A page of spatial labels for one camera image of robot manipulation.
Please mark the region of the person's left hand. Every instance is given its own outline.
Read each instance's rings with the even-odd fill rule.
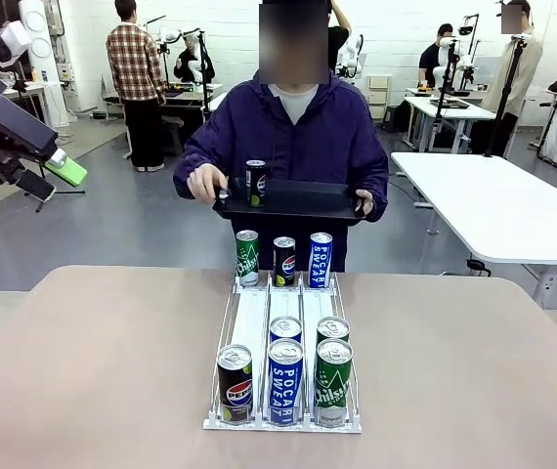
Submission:
[[[372,210],[374,210],[374,197],[371,192],[359,189],[357,190],[357,197],[359,197],[360,200],[357,203],[355,211],[358,212],[360,209],[363,209],[366,216],[372,213]]]

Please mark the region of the white t-shirt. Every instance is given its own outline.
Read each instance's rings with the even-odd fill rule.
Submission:
[[[268,85],[268,88],[275,98],[280,98],[282,106],[294,125],[304,115],[307,107],[309,107],[309,104],[314,100],[318,92],[318,85],[304,93],[287,93],[277,85]]]

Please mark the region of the pepsi logo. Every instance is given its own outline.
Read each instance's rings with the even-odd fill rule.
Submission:
[[[282,263],[282,271],[288,276],[292,276],[296,269],[296,256],[288,257],[285,262]]]
[[[262,176],[259,178],[259,182],[257,183],[257,189],[262,192],[266,189],[266,177]]]
[[[227,399],[235,406],[247,405],[252,399],[252,379],[229,388]]]

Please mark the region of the can lid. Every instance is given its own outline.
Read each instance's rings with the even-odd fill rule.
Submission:
[[[311,241],[327,244],[333,241],[333,236],[328,233],[313,233],[311,235]]]
[[[243,369],[252,361],[252,354],[243,345],[227,345],[218,354],[218,364],[224,369]]]
[[[344,364],[353,359],[353,348],[341,339],[326,339],[318,346],[322,360],[333,364]]]
[[[252,230],[244,230],[243,232],[237,233],[236,238],[240,241],[254,241],[255,239],[259,239],[259,234]]]
[[[322,318],[318,322],[318,332],[324,337],[339,339],[350,333],[350,325],[341,318]]]
[[[293,339],[279,339],[270,344],[268,357],[280,364],[295,364],[302,360],[302,345]]]
[[[281,236],[275,239],[276,247],[294,247],[295,245],[296,241],[293,237]]]
[[[265,166],[266,162],[260,159],[249,159],[246,161],[246,166],[262,167]]]
[[[270,324],[270,332],[278,337],[293,338],[302,332],[300,321],[291,316],[276,318]]]

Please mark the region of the person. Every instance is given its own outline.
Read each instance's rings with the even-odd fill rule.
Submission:
[[[339,50],[344,47],[346,41],[353,32],[350,22],[346,18],[346,15],[339,9],[339,6],[335,3],[335,0],[328,1],[328,22],[330,22],[331,14],[334,12],[335,17],[337,17],[338,26],[330,27],[328,29],[328,67],[335,73],[337,69],[337,57],[339,56]]]
[[[197,81],[193,75],[192,69],[190,68],[190,62],[200,61],[200,44],[198,43],[198,36],[196,34],[188,34],[184,38],[186,49],[183,51],[179,58],[177,59],[177,64],[174,68],[174,75],[180,78],[183,83],[194,83]],[[211,80],[215,78],[216,72],[213,69],[213,63],[209,58],[209,54],[206,52],[205,48],[205,79],[207,83],[211,83]]]
[[[518,68],[515,71],[511,93],[506,101],[506,108],[504,109],[502,121],[497,126],[495,132],[493,148],[491,150],[492,154],[497,156],[504,156],[506,153],[506,147],[511,138],[511,134],[522,113],[524,98],[531,87],[531,82],[533,81],[539,61],[543,55],[543,45],[531,24],[531,5],[529,2],[526,0],[512,0],[507,5],[520,7],[520,29],[524,34],[530,36],[530,38],[526,41],[527,46],[522,53]],[[497,112],[517,42],[518,39],[511,37],[511,40],[504,49],[500,69],[493,77],[488,87],[487,95],[481,104],[481,107],[486,110],[490,110],[494,113]],[[493,133],[493,126],[493,122],[489,121],[476,122],[474,124],[470,136],[472,153],[483,154],[487,151]]]
[[[423,82],[428,83],[429,88],[435,88],[435,75],[433,70],[440,66],[439,63],[439,46],[445,37],[451,37],[454,33],[454,28],[451,24],[442,24],[437,31],[437,40],[431,44],[419,59],[419,72],[418,81],[421,86]]]
[[[323,4],[320,14],[325,16]],[[320,32],[311,33],[305,24],[298,24],[304,17],[280,21],[289,24],[289,31],[282,33],[276,26],[280,37],[273,47],[275,62],[262,62],[251,80],[234,87],[190,138],[174,174],[181,197],[213,203],[214,187],[226,189],[229,180],[244,177],[247,160],[261,159],[268,165],[270,180],[347,185],[368,221],[382,217],[388,160],[367,103],[357,88],[326,68],[324,46],[315,45],[325,42],[325,19],[318,23]],[[297,270],[308,270],[310,236],[325,232],[333,236],[331,269],[345,270],[348,229],[343,226],[283,216],[262,220],[242,216],[232,225],[234,233],[259,234],[261,269],[272,268],[274,239],[290,236],[296,241]]]
[[[107,56],[113,85],[124,106],[131,139],[131,161],[137,171],[163,168],[160,152],[161,113],[165,103],[165,84],[156,45],[137,25],[135,0],[115,0],[122,20],[107,37]]]

